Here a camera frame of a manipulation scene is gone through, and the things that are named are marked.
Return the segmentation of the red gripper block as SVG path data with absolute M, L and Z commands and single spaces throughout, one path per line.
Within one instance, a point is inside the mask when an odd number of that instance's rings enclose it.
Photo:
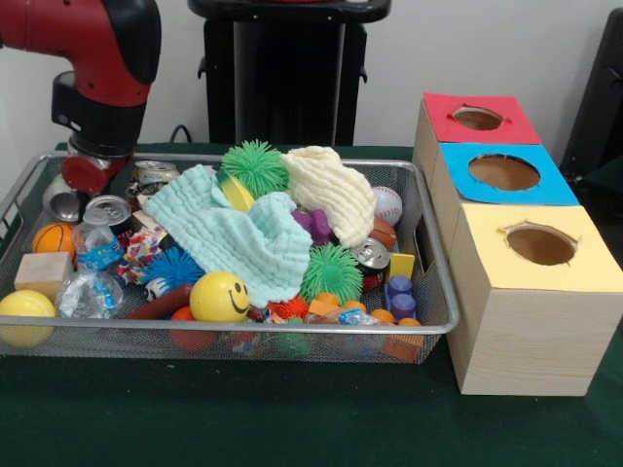
M 98 196 L 129 161 L 130 157 L 101 159 L 78 154 L 65 160 L 61 174 L 72 189 L 89 196 Z

